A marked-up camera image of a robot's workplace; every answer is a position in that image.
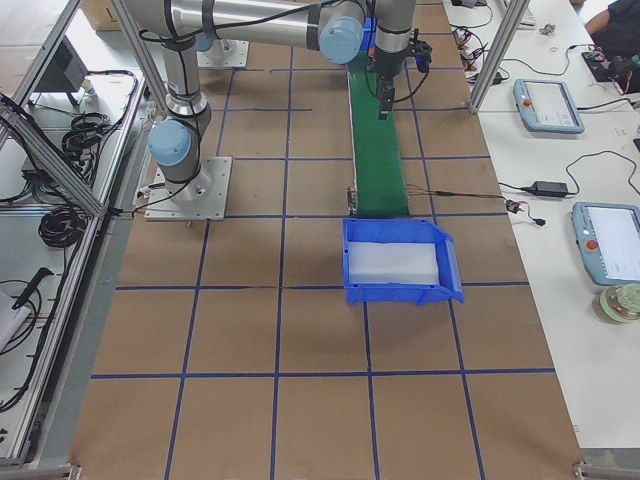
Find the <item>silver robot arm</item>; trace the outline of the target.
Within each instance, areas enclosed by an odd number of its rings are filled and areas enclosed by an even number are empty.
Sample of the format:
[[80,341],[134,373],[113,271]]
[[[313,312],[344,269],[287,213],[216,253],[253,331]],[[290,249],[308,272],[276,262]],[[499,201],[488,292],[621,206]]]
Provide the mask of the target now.
[[411,56],[413,1],[128,1],[142,40],[163,49],[169,117],[149,136],[169,198],[185,205],[207,197],[214,180],[201,158],[211,106],[201,90],[197,39],[249,41],[318,51],[347,64],[359,51],[367,19],[376,20],[374,71],[381,114],[395,100],[394,79]]

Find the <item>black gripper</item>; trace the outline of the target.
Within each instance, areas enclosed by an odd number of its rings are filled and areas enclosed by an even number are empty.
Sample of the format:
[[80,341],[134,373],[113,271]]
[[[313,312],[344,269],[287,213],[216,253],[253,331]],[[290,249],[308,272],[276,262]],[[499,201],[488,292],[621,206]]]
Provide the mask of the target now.
[[398,63],[384,64],[383,62],[374,62],[372,72],[376,75],[375,96],[379,101],[379,120],[386,120],[388,113],[393,110],[395,99],[395,83],[394,79],[400,72]]

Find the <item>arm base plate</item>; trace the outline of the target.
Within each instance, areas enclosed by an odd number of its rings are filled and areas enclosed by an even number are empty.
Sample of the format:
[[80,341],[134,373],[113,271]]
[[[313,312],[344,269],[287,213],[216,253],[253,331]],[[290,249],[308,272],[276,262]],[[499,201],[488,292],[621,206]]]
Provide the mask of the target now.
[[144,217],[149,221],[221,221],[225,218],[228,187],[232,170],[232,158],[205,157],[200,162],[200,173],[182,189],[181,185],[169,183],[159,167],[155,172],[155,183],[163,186],[150,193],[150,207]]

